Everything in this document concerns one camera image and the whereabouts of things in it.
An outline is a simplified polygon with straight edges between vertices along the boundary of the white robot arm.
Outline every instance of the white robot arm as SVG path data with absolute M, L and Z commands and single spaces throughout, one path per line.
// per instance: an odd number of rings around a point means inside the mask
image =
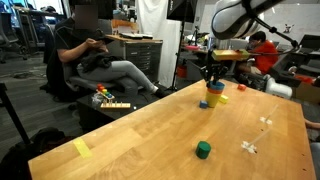
M 270 9 L 283 0 L 220 0 L 212 19 L 216 38 L 224 40 L 250 36 L 259 29 L 257 14 Z

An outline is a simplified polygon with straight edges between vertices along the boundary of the wooden table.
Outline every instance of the wooden table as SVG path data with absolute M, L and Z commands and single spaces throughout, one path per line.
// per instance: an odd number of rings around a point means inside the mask
M 82 136 L 91 157 L 68 142 L 30 160 L 33 179 L 315 179 L 301 106 L 223 82 L 227 104 L 200 109 L 199 81 Z M 276 105 L 273 124 L 261 122 Z M 257 154 L 241 148 L 268 128 Z M 195 155 L 199 141 L 212 146 L 206 160 Z
M 162 40 L 157 40 L 157 39 L 129 39 L 129 38 L 123 38 L 120 37 L 119 35 L 106 35 L 107 38 L 111 40 L 116 40 L 116 41 L 127 41 L 127 42 L 139 42 L 139 43 L 154 43 L 154 42 L 162 42 Z

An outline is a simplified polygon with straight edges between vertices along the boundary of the floor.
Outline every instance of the floor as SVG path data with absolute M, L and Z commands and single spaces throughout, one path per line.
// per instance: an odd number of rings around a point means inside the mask
M 56 127 L 68 136 L 79 136 L 82 130 L 77 110 L 70 111 L 70 103 L 58 103 L 52 96 L 39 87 L 46 83 L 46 65 L 42 63 L 42 54 L 34 55 L 27 61 L 20 57 L 11 57 L 6 64 L 0 64 L 0 82 L 8 88 L 7 94 L 27 131 L 29 137 L 45 127 Z M 177 87 L 182 89 L 192 81 L 178 78 Z M 306 119 L 320 122 L 320 106 L 307 102 L 302 104 Z M 317 131 L 309 131 L 309 137 L 316 138 Z M 0 159 L 14 144 L 21 142 L 14 124 L 5 108 L 0 108 Z

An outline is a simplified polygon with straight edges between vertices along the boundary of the yellow sticky note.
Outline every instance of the yellow sticky note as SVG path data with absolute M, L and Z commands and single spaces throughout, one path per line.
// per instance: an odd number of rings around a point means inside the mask
M 88 146 L 82 138 L 77 138 L 73 140 L 73 144 L 76 146 L 77 150 L 83 158 L 89 158 L 92 156 L 90 149 L 88 148 Z
M 228 102 L 228 97 L 225 95 L 221 95 L 219 101 L 226 104 Z

